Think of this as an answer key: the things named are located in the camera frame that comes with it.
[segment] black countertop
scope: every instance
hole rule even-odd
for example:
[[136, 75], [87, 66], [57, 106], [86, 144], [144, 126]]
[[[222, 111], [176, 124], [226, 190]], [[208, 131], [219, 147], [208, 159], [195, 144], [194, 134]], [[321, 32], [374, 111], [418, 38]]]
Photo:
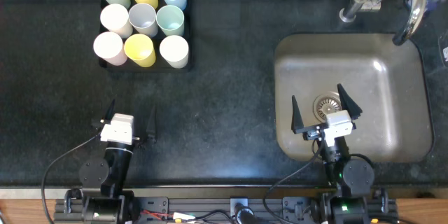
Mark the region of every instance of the black countertop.
[[[159, 140], [135, 151], [129, 187], [280, 179], [304, 163], [287, 157], [275, 136], [278, 42], [296, 33], [393, 33], [407, 20], [403, 0], [384, 0], [380, 12], [342, 24], [337, 14], [348, 1], [191, 0], [189, 73], [110, 73], [92, 50], [100, 0], [0, 0], [0, 186], [37, 186], [52, 160], [94, 134], [90, 120], [114, 98], [115, 111], [137, 122], [157, 104]], [[438, 47], [448, 36], [447, 14], [448, 4], [439, 6], [413, 37], [433, 150], [418, 163], [377, 164], [377, 185], [448, 183], [448, 69]], [[91, 143], [56, 164], [49, 185], [79, 185], [81, 163], [104, 147]], [[292, 183], [326, 185], [322, 165]]]

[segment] faucet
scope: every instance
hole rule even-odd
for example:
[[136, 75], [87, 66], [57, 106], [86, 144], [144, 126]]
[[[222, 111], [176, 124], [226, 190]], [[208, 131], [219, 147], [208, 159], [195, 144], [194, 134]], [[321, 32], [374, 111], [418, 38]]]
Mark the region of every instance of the faucet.
[[[379, 9], [381, 8], [381, 1], [382, 0], [351, 0], [347, 8], [343, 8], [339, 12], [339, 17], [344, 22], [353, 22], [358, 11], [379, 11]], [[395, 45], [401, 46], [414, 34], [423, 17], [425, 6], [426, 0], [412, 0], [411, 10], [407, 23], [392, 38], [392, 42]]]

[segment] tray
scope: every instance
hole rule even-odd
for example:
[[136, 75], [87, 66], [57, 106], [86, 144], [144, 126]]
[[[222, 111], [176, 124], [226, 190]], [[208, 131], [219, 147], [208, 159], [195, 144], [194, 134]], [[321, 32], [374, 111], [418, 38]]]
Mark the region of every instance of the tray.
[[[108, 5], [106, 0], [101, 0], [100, 4], [101, 4], [101, 9], [103, 9], [104, 7], [106, 7]], [[137, 4], [135, 2], [135, 0], [131, 0], [131, 7], [129, 7], [129, 9], [132, 8], [135, 4]], [[159, 6], [157, 7], [157, 9], [155, 9], [155, 11], [156, 12], [159, 11], [159, 9], [161, 7], [166, 6], [166, 5], [167, 4], [165, 3], [164, 0], [159, 0]], [[132, 61], [131, 59], [127, 59], [127, 61], [123, 65], [114, 66], [112, 64], [109, 64], [106, 60], [96, 56], [98, 58], [98, 64], [100, 65], [100, 67], [105, 68], [108, 71], [124, 71], [124, 72], [139, 72], [139, 73], [188, 72], [193, 67], [193, 54], [192, 54], [192, 47], [191, 47], [191, 43], [190, 43], [190, 37], [191, 37], [190, 9], [191, 9], [191, 0], [187, 0], [187, 7], [185, 8], [185, 10], [183, 10], [183, 15], [185, 17], [185, 20], [184, 20], [185, 27], [184, 27], [183, 38], [188, 43], [188, 49], [189, 49], [190, 53], [188, 55], [188, 63], [183, 68], [175, 69], [174, 67], [169, 65], [169, 63], [161, 56], [160, 50], [159, 50], [160, 43], [162, 42], [162, 40], [164, 38], [167, 37], [163, 33], [161, 28], [159, 28], [159, 32], [157, 33], [157, 35], [155, 37], [151, 38], [151, 40], [153, 41], [154, 51], [155, 51], [154, 65], [152, 65], [150, 67], [141, 67], [137, 63]], [[106, 29], [100, 23], [99, 34], [103, 33], [103, 32], [108, 32], [108, 29]], [[138, 34], [138, 31], [135, 28], [133, 28], [132, 34]]]

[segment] drain strainer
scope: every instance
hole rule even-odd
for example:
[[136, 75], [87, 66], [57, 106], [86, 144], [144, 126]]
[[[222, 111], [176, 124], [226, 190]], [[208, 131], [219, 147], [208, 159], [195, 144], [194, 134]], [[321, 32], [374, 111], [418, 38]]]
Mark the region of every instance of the drain strainer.
[[322, 123], [325, 122], [325, 117], [329, 113], [341, 111], [341, 101], [339, 94], [336, 92], [326, 92], [319, 95], [314, 100], [314, 115]]

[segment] sink basin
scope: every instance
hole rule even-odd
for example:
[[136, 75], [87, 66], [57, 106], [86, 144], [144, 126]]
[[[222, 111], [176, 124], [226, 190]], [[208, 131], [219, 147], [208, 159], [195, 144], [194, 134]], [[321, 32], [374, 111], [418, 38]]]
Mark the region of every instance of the sink basin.
[[375, 162], [417, 162], [433, 142], [423, 67], [418, 49], [391, 34], [298, 34], [275, 52], [276, 137], [296, 160], [312, 156], [310, 141], [291, 131], [291, 96], [304, 126], [340, 110], [337, 84], [362, 108], [346, 136], [350, 153]]

